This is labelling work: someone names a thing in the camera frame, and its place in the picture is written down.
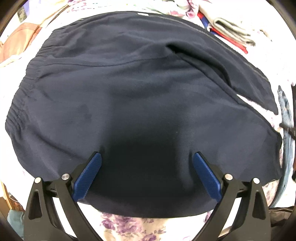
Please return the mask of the dark navy pants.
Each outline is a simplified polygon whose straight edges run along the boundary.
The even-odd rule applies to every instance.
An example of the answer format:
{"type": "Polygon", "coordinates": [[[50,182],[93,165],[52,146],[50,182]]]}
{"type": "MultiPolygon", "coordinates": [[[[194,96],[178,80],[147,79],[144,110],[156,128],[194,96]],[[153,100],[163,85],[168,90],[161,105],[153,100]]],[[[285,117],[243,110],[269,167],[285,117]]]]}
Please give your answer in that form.
{"type": "Polygon", "coordinates": [[[278,112],[242,55],[188,21],[121,11],[52,32],[5,129],[19,163],[46,181],[100,152],[85,197],[99,211],[185,217],[215,206],[192,165],[198,151],[241,181],[281,177],[281,136],[247,100],[278,112]]]}

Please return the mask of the blue denim jeans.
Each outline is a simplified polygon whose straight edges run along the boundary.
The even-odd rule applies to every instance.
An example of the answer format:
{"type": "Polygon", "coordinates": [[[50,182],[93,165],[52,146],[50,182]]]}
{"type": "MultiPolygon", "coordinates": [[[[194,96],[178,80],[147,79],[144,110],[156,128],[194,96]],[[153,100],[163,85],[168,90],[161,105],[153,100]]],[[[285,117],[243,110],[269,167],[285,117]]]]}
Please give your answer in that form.
{"type": "MultiPolygon", "coordinates": [[[[278,100],[280,103],[282,123],[289,128],[293,127],[293,114],[288,102],[288,98],[281,88],[278,86],[278,100]]],[[[292,143],[293,139],[287,131],[283,131],[283,158],[282,158],[282,177],[279,180],[275,197],[269,206],[274,208],[282,197],[289,179],[290,170],[292,168],[292,143]]]]}

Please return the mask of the brown orange pillow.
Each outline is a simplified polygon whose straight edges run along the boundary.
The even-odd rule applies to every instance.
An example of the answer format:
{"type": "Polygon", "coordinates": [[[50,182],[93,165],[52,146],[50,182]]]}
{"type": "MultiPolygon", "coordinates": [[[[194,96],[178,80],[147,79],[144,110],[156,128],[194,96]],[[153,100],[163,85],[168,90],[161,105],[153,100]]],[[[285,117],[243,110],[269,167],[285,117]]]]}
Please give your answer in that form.
{"type": "Polygon", "coordinates": [[[40,25],[33,23],[23,23],[17,27],[4,43],[1,42],[1,63],[13,55],[23,53],[41,29],[40,25]]]}

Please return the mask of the folded grey garment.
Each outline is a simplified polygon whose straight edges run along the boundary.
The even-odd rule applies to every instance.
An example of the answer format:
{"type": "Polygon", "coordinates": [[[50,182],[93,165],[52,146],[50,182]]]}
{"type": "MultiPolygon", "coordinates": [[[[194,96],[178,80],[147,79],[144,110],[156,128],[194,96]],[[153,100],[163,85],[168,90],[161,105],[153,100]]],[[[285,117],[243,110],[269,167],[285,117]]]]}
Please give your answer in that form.
{"type": "Polygon", "coordinates": [[[255,46],[258,39],[270,39],[268,33],[255,23],[248,23],[246,15],[236,5],[204,3],[199,5],[211,26],[224,36],[243,46],[255,46]]]}

